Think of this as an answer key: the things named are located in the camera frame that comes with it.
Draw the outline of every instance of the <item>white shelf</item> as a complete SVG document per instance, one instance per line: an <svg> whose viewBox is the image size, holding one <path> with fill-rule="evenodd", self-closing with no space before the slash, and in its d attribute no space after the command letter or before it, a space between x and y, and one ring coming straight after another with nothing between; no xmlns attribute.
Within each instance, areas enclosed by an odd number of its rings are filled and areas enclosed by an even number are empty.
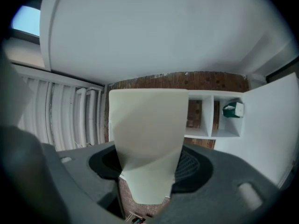
<svg viewBox="0 0 299 224"><path fill-rule="evenodd" d="M185 137L193 139L238 138L242 134L243 118L226 118L223 107L230 101L242 102L243 93L229 91L189 91L189 100L202 101L200 129L186 128ZM214 101L220 102L219 128L213 132Z"/></svg>

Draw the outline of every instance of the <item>gray surface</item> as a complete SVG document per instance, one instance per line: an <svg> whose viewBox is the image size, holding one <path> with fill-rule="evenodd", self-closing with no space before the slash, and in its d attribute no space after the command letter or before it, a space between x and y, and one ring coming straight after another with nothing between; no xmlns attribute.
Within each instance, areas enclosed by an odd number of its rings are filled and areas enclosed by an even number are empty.
<svg viewBox="0 0 299 224"><path fill-rule="evenodd" d="M95 202L102 199L108 192L113 192L115 181L100 178L88 165L89 158L105 148L114 145L113 142L89 146L86 148L58 152L58 155L70 157L72 161L64 163L77 185Z"/></svg>
<svg viewBox="0 0 299 224"><path fill-rule="evenodd" d="M74 223L89 221L86 216L91 216L93 221L99 218L97 223L116 223L117 221L113 215L92 202L92 200L98 201L99 198L112 191L113 181L99 178L88 167L88 159L93 153L112 144L110 142L99 146L59 152L60 157L69 156L73 159L64 164L73 180L67 175L66 169L61 170L63 165L61 165L58 156L55 156L54 150L46 152L54 182L69 207L71 219ZM154 223L199 222L228 224L248 220L250 210L239 193L239 184L251 183L264 201L275 197L278 193L278 189L270 181L243 160L230 154L195 145L185 146L206 156L212 162L214 167L213 176L202 188L194 193L173 194L170 204L153 219ZM77 189L75 190L74 181L92 200L84 193L76 194L80 189L76 186ZM80 215L84 215L85 218L78 218Z"/></svg>
<svg viewBox="0 0 299 224"><path fill-rule="evenodd" d="M278 189L262 174L236 156L185 145L206 156L213 164L214 173L202 188L192 194L175 194L170 204L155 218L155 223L233 223L246 217L250 210L238 190L238 185L250 182L263 200Z"/></svg>
<svg viewBox="0 0 299 224"><path fill-rule="evenodd" d="M95 203L69 175L64 165L61 163L54 147L48 144L43 144L43 151L46 157L46 162L53 178L54 184L64 201L70 216L72 224L120 224L123 221L108 211L104 210ZM88 173L89 171L83 166L82 169ZM110 190L105 190L103 187L102 193L109 193Z"/></svg>

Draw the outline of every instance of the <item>window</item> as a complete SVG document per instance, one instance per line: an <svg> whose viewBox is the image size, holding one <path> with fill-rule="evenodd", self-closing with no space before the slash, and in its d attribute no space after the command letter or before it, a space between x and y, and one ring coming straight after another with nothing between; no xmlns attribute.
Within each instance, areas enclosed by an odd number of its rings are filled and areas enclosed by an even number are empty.
<svg viewBox="0 0 299 224"><path fill-rule="evenodd" d="M39 37L40 16L40 10L22 6L12 20L12 28Z"/></svg>

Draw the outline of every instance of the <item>shelf compartment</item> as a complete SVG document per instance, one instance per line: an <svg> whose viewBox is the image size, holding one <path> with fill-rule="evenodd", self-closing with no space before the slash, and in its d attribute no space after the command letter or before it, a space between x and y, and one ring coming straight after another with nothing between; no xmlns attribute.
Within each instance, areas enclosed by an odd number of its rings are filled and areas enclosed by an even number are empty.
<svg viewBox="0 0 299 224"><path fill-rule="evenodd" d="M212 138L233 138L240 137L242 133L243 118L227 118L222 114L222 109L225 105L230 102L238 101L242 102L240 97L222 97L215 96L215 109L218 113L214 114L214 124L212 131Z"/></svg>
<svg viewBox="0 0 299 224"><path fill-rule="evenodd" d="M214 98L213 95L192 97L189 100L188 121L185 137L195 139L207 139L211 137L213 128Z"/></svg>

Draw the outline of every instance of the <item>white wall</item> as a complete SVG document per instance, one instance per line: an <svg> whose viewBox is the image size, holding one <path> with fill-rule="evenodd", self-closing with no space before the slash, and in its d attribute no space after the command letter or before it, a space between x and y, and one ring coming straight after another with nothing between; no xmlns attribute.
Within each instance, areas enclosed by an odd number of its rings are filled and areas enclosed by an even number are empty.
<svg viewBox="0 0 299 224"><path fill-rule="evenodd" d="M11 62L45 69L39 45L17 38L10 38L3 40L2 46Z"/></svg>
<svg viewBox="0 0 299 224"><path fill-rule="evenodd" d="M176 71L246 75L292 39L267 0L43 0L40 37L53 70L102 84Z"/></svg>

